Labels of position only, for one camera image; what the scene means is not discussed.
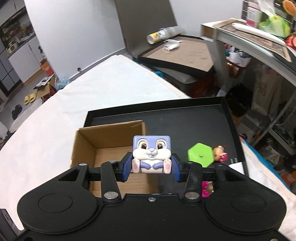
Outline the purple bunny cube toy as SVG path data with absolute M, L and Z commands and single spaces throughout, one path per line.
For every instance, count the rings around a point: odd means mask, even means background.
M 171 173 L 171 138 L 169 136 L 134 136 L 132 172 Z

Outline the brown cardboard box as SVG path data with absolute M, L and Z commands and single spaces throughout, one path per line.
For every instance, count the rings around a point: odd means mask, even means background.
M 107 161 L 120 161 L 132 151 L 133 137 L 147 134 L 142 120 L 80 128 L 75 135 L 71 166 L 86 163 L 90 168 Z M 130 174 L 125 183 L 118 183 L 122 196 L 127 193 L 159 193 L 156 174 Z

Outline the small doll figurine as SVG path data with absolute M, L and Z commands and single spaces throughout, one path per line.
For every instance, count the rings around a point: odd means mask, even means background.
M 214 161 L 224 163 L 227 158 L 228 154 L 225 152 L 224 146 L 217 146 L 213 149 Z

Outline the green hexagonal toy block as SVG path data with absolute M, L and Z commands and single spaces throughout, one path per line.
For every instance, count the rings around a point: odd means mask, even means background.
M 189 148 L 187 154 L 188 161 L 199 163 L 205 168 L 214 162 L 213 149 L 202 143 L 197 143 Z

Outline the pink toy piece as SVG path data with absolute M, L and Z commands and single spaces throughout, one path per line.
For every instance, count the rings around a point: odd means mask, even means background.
M 208 181 L 202 182 L 202 198 L 209 197 L 213 192 L 213 183 Z

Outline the white table cloth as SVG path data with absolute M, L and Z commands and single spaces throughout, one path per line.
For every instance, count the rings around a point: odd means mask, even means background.
M 74 135 L 88 111 L 184 98 L 189 97 L 123 55 L 103 61 L 42 104 L 1 149 L 1 208 L 23 230 L 16 211 L 18 201 L 70 168 Z M 246 144 L 242 148 L 251 177 L 286 202 L 280 231 L 295 240 L 295 195 Z

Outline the open cardboard box on floor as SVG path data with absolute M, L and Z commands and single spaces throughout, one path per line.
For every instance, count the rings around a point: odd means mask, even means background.
M 34 87 L 34 90 L 36 90 L 36 99 L 41 99 L 43 102 L 45 102 L 57 92 L 55 79 L 56 75 L 53 74 L 43 78 L 37 83 L 37 85 Z

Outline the yellow slippers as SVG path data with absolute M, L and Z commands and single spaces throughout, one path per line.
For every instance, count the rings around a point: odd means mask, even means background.
M 24 98 L 24 105 L 28 105 L 29 103 L 33 103 L 37 99 L 37 92 L 33 92 Z

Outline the crumpled white plastic wrapper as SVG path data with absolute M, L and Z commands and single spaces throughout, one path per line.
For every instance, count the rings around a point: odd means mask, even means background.
M 162 50 L 166 53 L 169 53 L 171 50 L 179 48 L 180 44 L 183 42 L 183 40 L 165 40 Z

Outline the black slippers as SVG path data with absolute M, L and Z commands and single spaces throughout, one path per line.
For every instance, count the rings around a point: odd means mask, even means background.
M 17 104 L 15 106 L 15 109 L 13 109 L 11 111 L 11 116 L 12 116 L 13 120 L 16 120 L 16 118 L 19 116 L 19 114 L 22 112 L 22 110 L 23 110 L 23 108 L 20 104 Z

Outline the white metal shelf rack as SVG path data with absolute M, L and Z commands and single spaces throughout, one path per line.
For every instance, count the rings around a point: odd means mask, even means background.
M 295 85 L 295 71 L 286 65 L 286 61 L 280 61 L 271 51 L 264 49 L 262 46 L 255 44 L 250 40 L 243 39 L 238 35 L 220 29 L 222 25 L 236 21 L 239 20 L 229 19 L 201 24 L 202 39 L 207 43 L 213 59 L 214 68 L 218 74 L 221 86 L 219 95 L 225 96 L 233 83 L 229 78 L 226 66 L 224 44 L 233 45 L 234 47 L 247 52 L 252 57 L 275 70 L 292 85 Z

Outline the grey chair back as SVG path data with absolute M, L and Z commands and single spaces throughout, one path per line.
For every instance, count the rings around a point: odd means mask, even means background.
M 147 35 L 177 25 L 168 0 L 117 0 L 115 6 L 126 51 L 133 57 L 151 47 Z

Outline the rolled white paper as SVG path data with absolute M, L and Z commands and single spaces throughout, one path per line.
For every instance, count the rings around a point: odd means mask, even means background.
M 238 30 L 238 31 L 249 33 L 249 34 L 261 37 L 263 39 L 272 41 L 274 43 L 278 43 L 278 44 L 280 44 L 282 46 L 286 46 L 286 43 L 285 43 L 284 40 L 282 40 L 282 39 L 280 39 L 280 38 L 278 38 L 278 37 L 276 37 L 276 36 L 274 36 L 274 35 L 272 35 L 270 33 L 259 30 L 257 28 L 250 27 L 248 25 L 243 25 L 243 24 L 240 24 L 240 23 L 232 23 L 232 27 L 234 29 Z

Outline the green plastic bag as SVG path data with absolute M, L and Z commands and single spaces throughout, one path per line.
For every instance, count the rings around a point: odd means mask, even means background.
M 258 23 L 258 28 L 283 39 L 290 35 L 290 24 L 278 15 L 267 15 L 265 21 Z

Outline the black picture frame tray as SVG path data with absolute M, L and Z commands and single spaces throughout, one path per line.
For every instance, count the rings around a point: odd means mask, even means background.
M 214 63 L 206 44 L 200 37 L 177 35 L 173 40 L 180 41 L 173 50 L 165 50 L 165 43 L 154 44 L 138 55 L 140 63 L 167 68 L 199 77 L 214 74 Z

